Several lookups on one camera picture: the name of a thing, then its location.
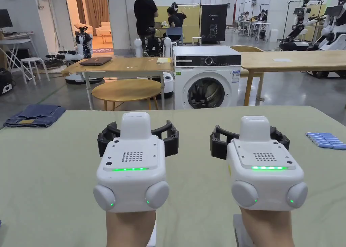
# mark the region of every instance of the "hand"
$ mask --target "hand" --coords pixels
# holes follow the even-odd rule
[[[241,211],[246,231],[256,247],[294,247],[290,212]]]
[[[155,211],[106,212],[107,247],[146,247],[155,221]]]

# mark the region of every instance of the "green led light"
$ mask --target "green led light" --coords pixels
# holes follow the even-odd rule
[[[116,170],[112,170],[112,171],[146,171],[149,168],[132,168],[132,169],[116,169]]]
[[[253,170],[288,170],[286,166],[252,166]]]

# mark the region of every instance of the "black bag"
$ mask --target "black bag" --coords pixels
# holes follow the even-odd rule
[[[12,90],[13,78],[10,71],[0,68],[0,95]]]

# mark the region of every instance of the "washing machine label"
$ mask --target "washing machine label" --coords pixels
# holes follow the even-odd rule
[[[232,83],[239,83],[240,70],[233,70],[230,74],[232,75]]]

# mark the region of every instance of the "washing machine control panel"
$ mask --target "washing machine control panel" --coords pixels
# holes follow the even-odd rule
[[[175,66],[238,66],[240,64],[241,55],[175,57]]]

